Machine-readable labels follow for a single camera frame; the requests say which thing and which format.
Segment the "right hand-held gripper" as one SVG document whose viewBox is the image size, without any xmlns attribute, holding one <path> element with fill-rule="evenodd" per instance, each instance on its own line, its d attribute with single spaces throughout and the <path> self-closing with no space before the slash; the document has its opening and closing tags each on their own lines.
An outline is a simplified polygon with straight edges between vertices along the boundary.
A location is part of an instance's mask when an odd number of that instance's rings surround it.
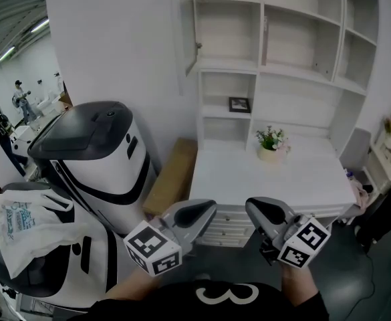
<svg viewBox="0 0 391 321">
<path fill-rule="evenodd" d="M 263 237 L 259 252 L 268 263 L 280 261 L 305 268 L 331 236 L 315 217 L 296 213 L 277 199 L 251 197 L 246 200 L 245 209 Z"/>
</svg>

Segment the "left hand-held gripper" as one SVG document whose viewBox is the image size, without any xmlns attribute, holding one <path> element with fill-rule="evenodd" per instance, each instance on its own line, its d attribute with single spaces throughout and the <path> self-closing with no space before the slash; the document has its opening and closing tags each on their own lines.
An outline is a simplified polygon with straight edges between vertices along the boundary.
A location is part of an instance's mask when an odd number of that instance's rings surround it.
<svg viewBox="0 0 391 321">
<path fill-rule="evenodd" d="M 191 199 L 170 206 L 160 217 L 142 221 L 125 238 L 132 261 L 156 277 L 182 264 L 217 212 L 211 199 Z"/>
</svg>

